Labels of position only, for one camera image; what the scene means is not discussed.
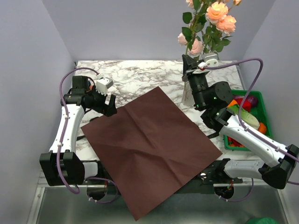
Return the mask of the black ribbon gold lettering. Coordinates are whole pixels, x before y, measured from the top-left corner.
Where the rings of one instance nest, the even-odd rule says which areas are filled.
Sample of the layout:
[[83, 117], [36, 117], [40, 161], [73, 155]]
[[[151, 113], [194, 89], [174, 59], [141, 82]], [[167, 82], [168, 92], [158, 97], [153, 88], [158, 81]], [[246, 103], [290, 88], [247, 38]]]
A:
[[[95, 120], [95, 119], [97, 119], [97, 118], [98, 118], [98, 117], [94, 117], [94, 118], [90, 119], [89, 121], [91, 122], [91, 121], [93, 121], [93, 120]], [[216, 138], [216, 137], [218, 137], [219, 135], [220, 135], [220, 134], [219, 134], [218, 132], [214, 132], [214, 133], [208, 135], [207, 137], [208, 137], [209, 139], [212, 139], [212, 138]], [[84, 138], [86, 138], [85, 135], [78, 136], [77, 139], [76, 139], [76, 141], [82, 140], [82, 139], [84, 139]]]

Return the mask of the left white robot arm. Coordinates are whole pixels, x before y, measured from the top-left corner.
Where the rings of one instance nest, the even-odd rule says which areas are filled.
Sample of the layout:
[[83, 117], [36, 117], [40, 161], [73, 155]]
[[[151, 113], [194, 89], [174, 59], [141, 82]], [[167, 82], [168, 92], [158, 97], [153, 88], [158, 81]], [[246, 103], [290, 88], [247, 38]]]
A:
[[82, 161], [76, 155], [78, 131], [88, 110], [110, 117], [117, 113], [115, 95], [106, 103], [107, 91], [113, 80], [102, 77], [96, 82], [87, 76], [74, 76], [72, 88], [61, 100], [62, 116], [52, 146], [40, 156], [39, 162], [50, 186], [63, 185], [64, 177], [69, 185], [81, 185], [88, 178], [93, 184], [103, 181], [98, 161]]

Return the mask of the pale pink flower stem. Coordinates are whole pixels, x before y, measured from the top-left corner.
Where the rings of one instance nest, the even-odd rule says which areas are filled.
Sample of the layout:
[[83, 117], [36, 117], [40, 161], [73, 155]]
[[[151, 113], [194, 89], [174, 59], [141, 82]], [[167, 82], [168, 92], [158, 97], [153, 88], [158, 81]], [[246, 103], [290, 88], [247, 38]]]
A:
[[[183, 33], [180, 33], [178, 35], [178, 43], [182, 46], [186, 46], [187, 47], [187, 40], [185, 39], [185, 36], [183, 35]], [[203, 44], [201, 41], [199, 41], [197, 38], [195, 38], [191, 49], [189, 49], [187, 47], [187, 55], [190, 56], [199, 56], [201, 53], [203, 52]]]

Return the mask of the dark red wrapping paper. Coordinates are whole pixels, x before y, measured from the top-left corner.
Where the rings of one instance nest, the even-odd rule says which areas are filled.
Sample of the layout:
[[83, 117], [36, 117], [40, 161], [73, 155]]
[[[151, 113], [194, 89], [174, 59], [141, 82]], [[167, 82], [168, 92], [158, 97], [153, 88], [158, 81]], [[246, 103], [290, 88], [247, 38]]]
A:
[[138, 220], [221, 156], [221, 151], [156, 87], [82, 127]]

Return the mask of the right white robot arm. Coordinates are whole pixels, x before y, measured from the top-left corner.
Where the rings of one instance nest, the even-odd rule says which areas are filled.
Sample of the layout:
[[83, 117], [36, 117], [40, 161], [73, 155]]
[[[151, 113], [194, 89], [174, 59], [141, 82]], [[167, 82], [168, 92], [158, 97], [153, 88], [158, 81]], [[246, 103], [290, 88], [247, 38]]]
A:
[[216, 54], [209, 53], [196, 61], [189, 55], [182, 55], [182, 80], [188, 82], [194, 99], [195, 110], [202, 111], [203, 123], [215, 131], [238, 141], [259, 160], [227, 160], [216, 169], [215, 178], [221, 183], [231, 178], [246, 177], [263, 180], [276, 189], [284, 189], [299, 162], [299, 148], [294, 144], [286, 146], [254, 129], [241, 118], [241, 108], [233, 112], [228, 105], [234, 96], [228, 82], [208, 85], [206, 75], [219, 70], [245, 63], [246, 60], [219, 65]]

